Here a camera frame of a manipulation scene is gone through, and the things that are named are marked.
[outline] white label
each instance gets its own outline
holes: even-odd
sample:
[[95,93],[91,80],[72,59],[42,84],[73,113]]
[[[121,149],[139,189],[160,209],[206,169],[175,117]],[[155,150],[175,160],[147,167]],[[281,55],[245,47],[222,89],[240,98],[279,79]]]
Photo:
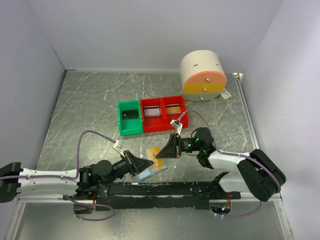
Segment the white label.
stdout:
[[230,92],[228,92],[226,89],[223,89],[223,91],[220,93],[220,95],[224,98],[224,99],[229,99],[232,97],[232,95],[230,94]]

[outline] red box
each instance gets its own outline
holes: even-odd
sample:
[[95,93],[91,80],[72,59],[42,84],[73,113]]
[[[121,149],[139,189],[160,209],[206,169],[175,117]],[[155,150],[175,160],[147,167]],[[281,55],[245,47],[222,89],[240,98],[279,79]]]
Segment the red box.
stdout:
[[[166,105],[179,105],[180,113],[167,114]],[[145,107],[159,106],[160,116],[145,116]],[[177,120],[180,115],[187,110],[183,96],[165,96],[158,98],[140,99],[140,108],[142,116],[142,126],[144,133],[175,129],[170,122]],[[188,127],[188,114],[181,119],[182,127]]]
[[[164,110],[166,110],[166,105],[172,105],[172,104],[179,104],[180,106],[180,110],[181,113],[174,113],[174,114],[167,114],[167,112],[165,112],[166,115],[166,129],[167,130],[172,130],[175,129],[170,122],[172,120],[177,120],[180,115],[187,110],[186,105],[185,105],[185,100],[183,96],[165,96],[162,98],[163,99],[163,103],[164,103]],[[187,128],[188,127],[188,113],[186,113],[183,118],[181,119],[180,123],[182,123],[182,127],[183,128]]]
[[[145,107],[159,106],[160,116],[145,116]],[[167,115],[162,98],[140,99],[142,125],[144,133],[166,130]]]

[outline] scratched metal surface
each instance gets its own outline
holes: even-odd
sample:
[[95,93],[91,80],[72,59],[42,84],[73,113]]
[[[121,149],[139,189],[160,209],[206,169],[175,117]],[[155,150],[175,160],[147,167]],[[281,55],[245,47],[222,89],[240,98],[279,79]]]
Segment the scratched metal surface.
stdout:
[[[250,152],[254,149],[245,112],[236,82],[227,74],[226,89],[232,98],[220,97],[206,102],[187,102],[188,109],[201,112],[210,123],[219,148],[230,152]],[[114,139],[118,128],[118,101],[174,96],[182,93],[179,74],[160,73],[80,73],[69,71],[64,79],[52,115],[48,133],[37,164],[37,170],[63,171],[75,168],[76,145],[81,132],[98,131]],[[189,128],[182,137],[190,136],[203,121],[189,114]],[[162,148],[170,131],[146,133],[126,137],[125,149],[136,156],[146,156],[146,149]],[[81,143],[80,166],[88,166],[107,159],[112,163],[120,157],[107,140],[88,133]],[[203,168],[196,157],[183,155],[179,159],[165,159],[168,169],[145,180],[146,182],[212,181],[223,169]],[[136,182],[126,176],[126,182]]]
[[[232,214],[253,211],[259,202],[234,202]],[[104,218],[95,212],[90,218]],[[220,219],[194,208],[116,209],[115,216],[89,222],[73,216],[70,203],[28,203],[16,240],[283,240],[275,203],[238,219]]]

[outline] yellow band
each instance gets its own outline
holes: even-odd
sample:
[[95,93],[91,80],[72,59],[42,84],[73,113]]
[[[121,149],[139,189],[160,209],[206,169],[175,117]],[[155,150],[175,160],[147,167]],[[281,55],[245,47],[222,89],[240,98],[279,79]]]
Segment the yellow band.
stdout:
[[186,83],[183,87],[184,94],[212,94],[221,93],[225,88],[225,82],[218,83]]

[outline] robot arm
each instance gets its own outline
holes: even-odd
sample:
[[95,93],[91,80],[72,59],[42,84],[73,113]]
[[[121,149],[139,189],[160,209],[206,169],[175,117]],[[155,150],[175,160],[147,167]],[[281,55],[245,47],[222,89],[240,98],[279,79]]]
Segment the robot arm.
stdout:
[[[170,134],[168,143],[156,157],[172,159],[179,158],[182,152],[198,151],[196,158],[203,167],[226,169],[231,172],[218,177],[218,183],[223,191],[227,193],[249,192],[262,202],[268,201],[273,194],[278,192],[275,181],[264,169],[272,173],[280,186],[286,182],[285,175],[262,150],[221,154],[213,146],[213,138],[208,128],[199,127],[194,132],[195,135],[188,138],[181,138],[178,133]],[[263,168],[243,156],[256,159]]]
[[129,150],[120,154],[121,160],[111,164],[101,160],[96,164],[77,170],[38,171],[21,168],[20,162],[13,162],[0,168],[0,203],[10,202],[19,197],[39,195],[66,195],[86,199],[98,188],[121,179],[125,174],[135,176],[154,162],[134,156]]

